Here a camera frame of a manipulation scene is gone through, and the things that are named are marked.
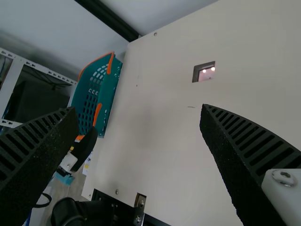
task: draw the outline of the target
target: black cable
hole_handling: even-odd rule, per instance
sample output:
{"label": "black cable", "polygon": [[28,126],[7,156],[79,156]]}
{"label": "black cable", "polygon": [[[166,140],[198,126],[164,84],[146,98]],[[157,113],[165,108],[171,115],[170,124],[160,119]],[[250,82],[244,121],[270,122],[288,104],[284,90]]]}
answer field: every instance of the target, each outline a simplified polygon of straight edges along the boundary
{"label": "black cable", "polygon": [[56,85],[56,86],[70,86],[70,84],[64,84],[64,83],[55,83],[53,81],[51,81],[45,74],[41,73],[39,74],[36,70],[34,70],[33,68],[31,68],[39,77],[41,77],[41,75],[43,75],[49,82],[51,82],[52,85]]}
{"label": "black cable", "polygon": [[43,207],[47,207],[50,203],[51,203],[51,196],[49,194],[46,193],[42,193],[43,196],[45,196],[49,202],[45,203],[45,204],[35,204],[33,207],[34,208],[43,208]]}
{"label": "black cable", "polygon": [[30,73],[30,72],[27,72],[27,71],[24,71],[24,72],[27,73],[27,74],[30,74],[32,77],[34,77],[34,78],[36,78],[36,79],[38,79],[40,81],[43,81],[43,82],[46,82],[49,85],[52,85],[52,84],[50,84],[49,82],[47,82],[45,79],[43,79],[41,77],[37,77],[36,75],[34,75],[34,74]]}

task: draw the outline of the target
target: small window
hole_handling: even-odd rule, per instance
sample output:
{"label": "small window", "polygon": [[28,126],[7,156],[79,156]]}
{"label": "small window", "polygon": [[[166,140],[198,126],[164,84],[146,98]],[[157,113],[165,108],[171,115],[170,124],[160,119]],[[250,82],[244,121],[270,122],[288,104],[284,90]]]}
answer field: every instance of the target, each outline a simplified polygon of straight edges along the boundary
{"label": "small window", "polygon": [[194,66],[192,82],[206,81],[213,78],[215,72],[215,61]]}

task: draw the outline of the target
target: black ceiling beam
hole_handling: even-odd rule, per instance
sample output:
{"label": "black ceiling beam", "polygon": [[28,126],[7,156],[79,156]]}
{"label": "black ceiling beam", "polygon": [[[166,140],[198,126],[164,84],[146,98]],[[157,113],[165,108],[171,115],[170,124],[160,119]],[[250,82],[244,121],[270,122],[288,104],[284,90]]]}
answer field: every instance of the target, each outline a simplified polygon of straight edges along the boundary
{"label": "black ceiling beam", "polygon": [[75,1],[127,41],[132,42],[138,39],[139,33],[118,15],[116,15],[111,9],[104,5],[100,0]]}

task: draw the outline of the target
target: ceiling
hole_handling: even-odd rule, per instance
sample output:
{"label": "ceiling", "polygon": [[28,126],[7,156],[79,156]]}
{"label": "ceiling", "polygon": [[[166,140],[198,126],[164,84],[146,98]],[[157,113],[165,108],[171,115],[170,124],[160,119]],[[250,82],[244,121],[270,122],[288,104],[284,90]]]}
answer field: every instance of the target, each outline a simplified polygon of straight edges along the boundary
{"label": "ceiling", "polygon": [[101,0],[141,35],[146,35],[217,0]]}
{"label": "ceiling", "polygon": [[[215,1],[102,0],[141,35]],[[122,61],[127,44],[75,0],[1,1],[0,47],[71,79],[112,50]]]}
{"label": "ceiling", "polygon": [[128,41],[74,0],[1,0],[0,47],[71,79]]}

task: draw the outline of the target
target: ribbed rubber pad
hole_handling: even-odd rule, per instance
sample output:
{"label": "ribbed rubber pad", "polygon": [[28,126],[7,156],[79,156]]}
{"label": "ribbed rubber pad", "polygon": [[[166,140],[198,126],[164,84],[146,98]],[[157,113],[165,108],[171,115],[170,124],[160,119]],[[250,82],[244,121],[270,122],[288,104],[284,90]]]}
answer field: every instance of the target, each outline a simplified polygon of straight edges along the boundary
{"label": "ribbed rubber pad", "polygon": [[24,223],[78,134],[75,109],[66,108],[0,136],[1,225]]}
{"label": "ribbed rubber pad", "polygon": [[301,153],[262,126],[203,105],[200,130],[244,226],[285,226],[261,189],[272,168],[300,168]]}

